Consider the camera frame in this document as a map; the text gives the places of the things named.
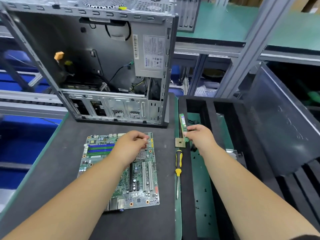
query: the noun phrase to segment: screwdriver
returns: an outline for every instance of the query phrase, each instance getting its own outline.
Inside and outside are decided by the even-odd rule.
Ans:
[[[179,178],[181,174],[181,167],[182,167],[182,150],[178,150],[176,152],[176,174],[177,174],[177,199],[179,197]]]

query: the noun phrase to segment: motherboard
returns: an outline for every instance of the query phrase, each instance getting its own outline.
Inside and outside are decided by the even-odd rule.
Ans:
[[[159,205],[156,158],[151,132],[145,149],[140,149],[136,159],[123,172],[105,212]],[[107,157],[123,134],[88,136],[84,144],[78,177],[103,158]]]

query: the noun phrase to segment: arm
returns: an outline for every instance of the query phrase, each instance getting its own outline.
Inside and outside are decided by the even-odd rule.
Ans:
[[[185,136],[203,157],[211,180],[239,237],[289,240],[319,232],[292,206],[217,145],[211,131],[192,125]]]
[[[138,131],[123,135],[108,157],[69,184],[3,240],[89,239],[124,169],[146,145],[147,138]]]

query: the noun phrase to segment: forearm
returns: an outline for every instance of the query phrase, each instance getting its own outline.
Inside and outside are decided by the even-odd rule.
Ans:
[[[204,155],[210,177],[241,239],[288,240],[318,231],[218,145]]]
[[[87,240],[114,193],[123,169],[116,158],[108,156],[58,193],[4,240]]]

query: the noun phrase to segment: hand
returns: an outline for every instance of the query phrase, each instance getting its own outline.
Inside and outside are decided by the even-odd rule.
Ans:
[[[204,125],[190,125],[187,129],[189,132],[184,132],[184,136],[193,141],[201,156],[204,156],[206,152],[210,151],[210,149],[217,145],[213,134]]]
[[[110,156],[120,161],[124,169],[126,169],[134,161],[140,149],[146,148],[148,138],[149,136],[142,132],[136,130],[129,131],[118,139]]]

